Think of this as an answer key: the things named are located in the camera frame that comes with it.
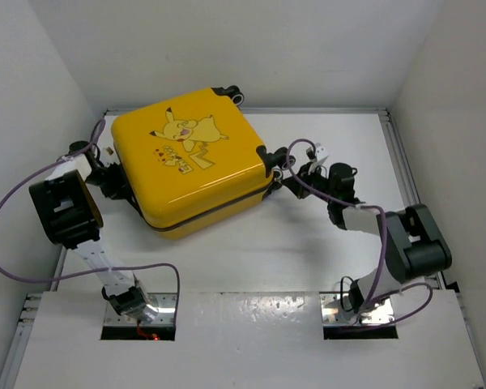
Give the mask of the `yellow suitcase with dark lining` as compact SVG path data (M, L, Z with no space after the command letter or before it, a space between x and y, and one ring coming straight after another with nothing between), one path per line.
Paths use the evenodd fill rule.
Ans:
M114 150L142 218L180 239L279 189L287 148L267 150L240 111L239 87L205 88L118 116Z

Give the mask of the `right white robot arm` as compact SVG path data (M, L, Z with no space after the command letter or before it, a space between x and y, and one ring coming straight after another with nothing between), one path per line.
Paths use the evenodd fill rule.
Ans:
M361 314L408 282L451 266L450 248L425 205L381 212L356 197L357 169L335 163L323 176L321 169L312 165L301 166L295 177L283 180L283 185L299 199L315 195L326 201L329 219L337 228L368 233L381 240L376 269L353 280L347 296L340 299L344 312Z

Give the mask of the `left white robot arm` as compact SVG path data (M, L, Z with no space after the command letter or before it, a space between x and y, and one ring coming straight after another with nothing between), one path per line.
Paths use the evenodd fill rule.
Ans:
M139 210L123 168L104 165L100 152L84 141L72 143L62 163L28 190L48 239L73 250L96 271L102 296L113 310L137 323L151 323L158 309L134 272L125 270L104 243L104 221L87 184L99 187L104 197L125 200Z

